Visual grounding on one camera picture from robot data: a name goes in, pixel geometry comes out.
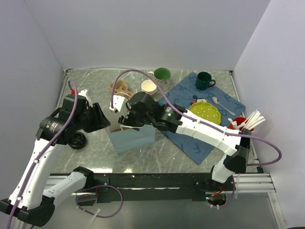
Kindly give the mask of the light blue paper bag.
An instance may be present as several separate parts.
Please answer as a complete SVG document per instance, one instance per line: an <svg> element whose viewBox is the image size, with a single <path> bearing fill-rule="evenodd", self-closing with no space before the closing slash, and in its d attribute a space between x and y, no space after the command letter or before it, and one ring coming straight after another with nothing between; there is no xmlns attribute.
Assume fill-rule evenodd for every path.
<svg viewBox="0 0 305 229"><path fill-rule="evenodd" d="M153 126L145 125L137 131L121 126L118 123L118 119L121 117L119 113L105 110L104 114L111 123L105 130L117 153L136 149L155 142L155 128Z"/></svg>

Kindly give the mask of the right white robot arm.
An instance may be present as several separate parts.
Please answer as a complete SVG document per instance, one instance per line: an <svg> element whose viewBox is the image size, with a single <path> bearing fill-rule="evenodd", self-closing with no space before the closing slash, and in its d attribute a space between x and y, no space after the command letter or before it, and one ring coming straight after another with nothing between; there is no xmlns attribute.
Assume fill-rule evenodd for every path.
<svg viewBox="0 0 305 229"><path fill-rule="evenodd" d="M219 190L234 174L246 172L251 132L243 135L239 130L228 129L206 121L191 111L175 104L160 105L144 93L136 93L131 99L114 95L110 110L121 116L118 122L132 128L152 125L160 131L186 135L206 142L221 151L224 156L213 166L208 179L209 187Z"/></svg>

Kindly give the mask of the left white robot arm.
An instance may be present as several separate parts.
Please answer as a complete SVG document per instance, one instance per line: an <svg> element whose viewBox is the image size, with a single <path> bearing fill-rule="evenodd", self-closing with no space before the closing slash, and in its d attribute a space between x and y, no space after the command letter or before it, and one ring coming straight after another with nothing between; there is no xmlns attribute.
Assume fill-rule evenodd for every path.
<svg viewBox="0 0 305 229"><path fill-rule="evenodd" d="M86 133L110 125L98 103L92 103L88 90L69 94L62 107L41 121L33 153L24 174L9 198L0 201L1 212L37 227L44 226L55 208L77 190L94 188L94 172L77 167L71 174L45 189L60 153L80 130Z"/></svg>

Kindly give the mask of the stack of brown paper cups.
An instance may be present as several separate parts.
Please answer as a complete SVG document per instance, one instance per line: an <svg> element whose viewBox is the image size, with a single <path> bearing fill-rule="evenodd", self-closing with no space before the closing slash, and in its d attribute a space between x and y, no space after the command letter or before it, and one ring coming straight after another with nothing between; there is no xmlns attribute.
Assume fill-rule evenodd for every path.
<svg viewBox="0 0 305 229"><path fill-rule="evenodd" d="M157 92L157 86L152 80L145 80L141 84L141 90L154 98Z"/></svg>

